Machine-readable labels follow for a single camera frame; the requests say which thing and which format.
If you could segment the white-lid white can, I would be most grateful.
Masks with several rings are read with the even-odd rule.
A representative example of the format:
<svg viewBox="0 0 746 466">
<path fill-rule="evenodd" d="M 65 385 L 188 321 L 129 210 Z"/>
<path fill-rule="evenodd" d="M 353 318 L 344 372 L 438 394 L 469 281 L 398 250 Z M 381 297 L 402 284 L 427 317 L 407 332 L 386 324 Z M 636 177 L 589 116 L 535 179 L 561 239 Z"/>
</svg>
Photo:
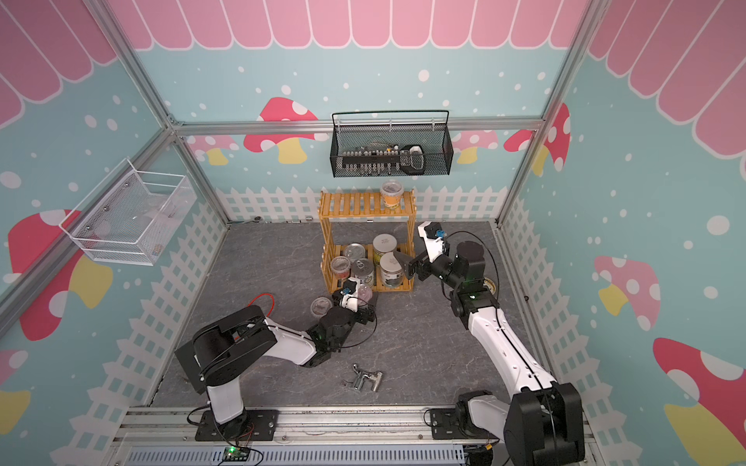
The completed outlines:
<svg viewBox="0 0 746 466">
<path fill-rule="evenodd" d="M 379 269 L 384 287 L 397 289 L 403 285 L 403 268 L 393 252 L 387 252 L 381 256 Z"/>
</svg>

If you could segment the wooden two-tier shelf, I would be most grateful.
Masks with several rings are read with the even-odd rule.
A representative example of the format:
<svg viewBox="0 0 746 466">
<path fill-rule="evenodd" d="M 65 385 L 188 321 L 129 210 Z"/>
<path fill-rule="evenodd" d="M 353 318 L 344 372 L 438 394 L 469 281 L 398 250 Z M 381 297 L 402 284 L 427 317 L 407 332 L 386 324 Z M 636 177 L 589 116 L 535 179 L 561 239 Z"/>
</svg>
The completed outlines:
<svg viewBox="0 0 746 466">
<path fill-rule="evenodd" d="M 319 219 L 324 237 L 324 252 L 322 253 L 321 270 L 326 289 L 334 293 L 340 286 L 340 281 L 331 269 L 331 262 L 337 256 L 342 256 L 345 245 L 336 244 L 333 239 L 332 221 L 395 221 L 406 219 L 407 240 L 397 245 L 399 252 L 415 256 L 414 233 L 416 225 L 416 196 L 415 191 L 406 191 L 402 196 L 400 205 L 396 208 L 388 208 L 380 192 L 350 192 L 329 193 L 323 192 L 319 209 Z"/>
</svg>

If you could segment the purple label pull-tab can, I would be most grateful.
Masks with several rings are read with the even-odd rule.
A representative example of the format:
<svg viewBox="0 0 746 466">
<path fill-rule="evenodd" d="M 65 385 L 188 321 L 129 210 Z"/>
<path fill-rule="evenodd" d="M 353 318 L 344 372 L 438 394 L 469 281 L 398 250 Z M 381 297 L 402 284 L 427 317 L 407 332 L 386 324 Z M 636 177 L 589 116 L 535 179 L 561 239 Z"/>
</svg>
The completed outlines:
<svg viewBox="0 0 746 466">
<path fill-rule="evenodd" d="M 351 276 L 364 285 L 375 283 L 375 264 L 368 258 L 359 258 L 351 262 Z"/>
</svg>

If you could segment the small clear-lid jar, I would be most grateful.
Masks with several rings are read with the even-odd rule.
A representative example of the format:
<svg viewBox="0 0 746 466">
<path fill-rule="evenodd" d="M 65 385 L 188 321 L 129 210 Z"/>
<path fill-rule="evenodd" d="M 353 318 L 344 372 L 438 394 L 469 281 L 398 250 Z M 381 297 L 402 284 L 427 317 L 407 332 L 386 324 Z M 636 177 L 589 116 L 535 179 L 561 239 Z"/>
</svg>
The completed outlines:
<svg viewBox="0 0 746 466">
<path fill-rule="evenodd" d="M 328 297 L 321 296 L 312 302 L 310 312 L 315 318 L 323 318 L 328 314 L 332 307 L 332 301 Z"/>
</svg>

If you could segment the small clear-lid cup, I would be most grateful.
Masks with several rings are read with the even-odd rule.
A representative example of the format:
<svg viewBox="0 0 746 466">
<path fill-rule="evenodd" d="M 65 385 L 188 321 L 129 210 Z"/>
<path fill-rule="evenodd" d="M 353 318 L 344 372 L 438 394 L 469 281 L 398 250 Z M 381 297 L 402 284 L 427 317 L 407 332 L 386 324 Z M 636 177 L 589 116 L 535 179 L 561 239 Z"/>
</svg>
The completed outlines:
<svg viewBox="0 0 746 466">
<path fill-rule="evenodd" d="M 351 275 L 351 261 L 346 256 L 336 256 L 330 262 L 330 271 L 334 281 L 345 281 Z"/>
</svg>

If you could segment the tall green seed can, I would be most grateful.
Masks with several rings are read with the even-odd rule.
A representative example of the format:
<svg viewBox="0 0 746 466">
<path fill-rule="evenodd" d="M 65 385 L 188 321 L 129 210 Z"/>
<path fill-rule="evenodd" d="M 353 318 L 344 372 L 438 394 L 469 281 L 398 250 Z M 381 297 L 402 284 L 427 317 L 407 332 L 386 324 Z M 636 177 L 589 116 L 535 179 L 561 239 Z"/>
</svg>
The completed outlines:
<svg viewBox="0 0 746 466">
<path fill-rule="evenodd" d="M 364 285 L 363 283 L 360 283 L 357 286 L 357 298 L 359 299 L 359 302 L 365 304 L 370 304 L 372 302 L 373 298 L 373 291 L 368 285 Z"/>
</svg>

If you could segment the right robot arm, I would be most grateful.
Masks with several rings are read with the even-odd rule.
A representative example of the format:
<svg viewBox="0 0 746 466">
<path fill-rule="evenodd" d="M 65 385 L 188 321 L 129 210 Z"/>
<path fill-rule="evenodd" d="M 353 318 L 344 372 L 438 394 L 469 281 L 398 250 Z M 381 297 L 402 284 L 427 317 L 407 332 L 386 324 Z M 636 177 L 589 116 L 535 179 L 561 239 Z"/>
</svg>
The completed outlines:
<svg viewBox="0 0 746 466">
<path fill-rule="evenodd" d="M 395 252 L 408 278 L 437 277 L 452 292 L 454 315 L 483 347 L 511 396 L 486 391 L 460 396 L 458 428 L 467 437 L 490 436 L 505 444 L 516 465 L 568 465 L 585 459 L 582 402 L 572 384 L 559 383 L 530 353 L 485 284 L 484 248 L 465 241 L 447 256 L 441 238 L 425 242 L 416 257 Z"/>
</svg>

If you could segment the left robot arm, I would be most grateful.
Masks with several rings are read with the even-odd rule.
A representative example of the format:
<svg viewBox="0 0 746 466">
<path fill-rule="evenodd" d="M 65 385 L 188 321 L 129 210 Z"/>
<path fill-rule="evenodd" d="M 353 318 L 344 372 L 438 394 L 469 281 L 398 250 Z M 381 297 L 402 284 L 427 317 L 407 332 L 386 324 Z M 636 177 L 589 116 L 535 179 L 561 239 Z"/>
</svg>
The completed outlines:
<svg viewBox="0 0 746 466">
<path fill-rule="evenodd" d="M 239 378 L 262 357 L 316 367 L 345 349 L 355 325 L 377 320 L 375 307 L 350 297 L 333 306 L 305 331 L 274 322 L 256 305 L 202 327 L 176 351 L 194 390 L 208 397 L 218 427 L 247 415 Z"/>
</svg>

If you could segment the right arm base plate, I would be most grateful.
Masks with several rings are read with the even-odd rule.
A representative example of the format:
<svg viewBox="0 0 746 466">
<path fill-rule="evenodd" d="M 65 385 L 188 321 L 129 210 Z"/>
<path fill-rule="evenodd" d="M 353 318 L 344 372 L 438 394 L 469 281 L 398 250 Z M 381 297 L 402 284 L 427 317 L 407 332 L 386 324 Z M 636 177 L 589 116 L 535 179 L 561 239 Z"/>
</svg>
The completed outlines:
<svg viewBox="0 0 746 466">
<path fill-rule="evenodd" d="M 424 413 L 425 425 L 431 429 L 434 440 L 484 439 L 499 441 L 497 435 L 476 427 L 466 412 L 458 407 L 430 408 Z"/>
</svg>

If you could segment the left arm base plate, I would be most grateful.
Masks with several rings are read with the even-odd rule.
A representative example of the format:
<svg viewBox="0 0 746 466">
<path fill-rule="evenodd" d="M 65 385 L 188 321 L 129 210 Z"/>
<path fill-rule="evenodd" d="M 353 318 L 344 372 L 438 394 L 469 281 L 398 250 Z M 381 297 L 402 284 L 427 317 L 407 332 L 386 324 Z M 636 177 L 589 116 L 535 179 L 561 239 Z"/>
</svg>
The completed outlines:
<svg viewBox="0 0 746 466">
<path fill-rule="evenodd" d="M 271 442 L 278 426 L 278 410 L 245 410 L 232 421 L 220 424 L 211 410 L 198 421 L 196 442 Z"/>
</svg>

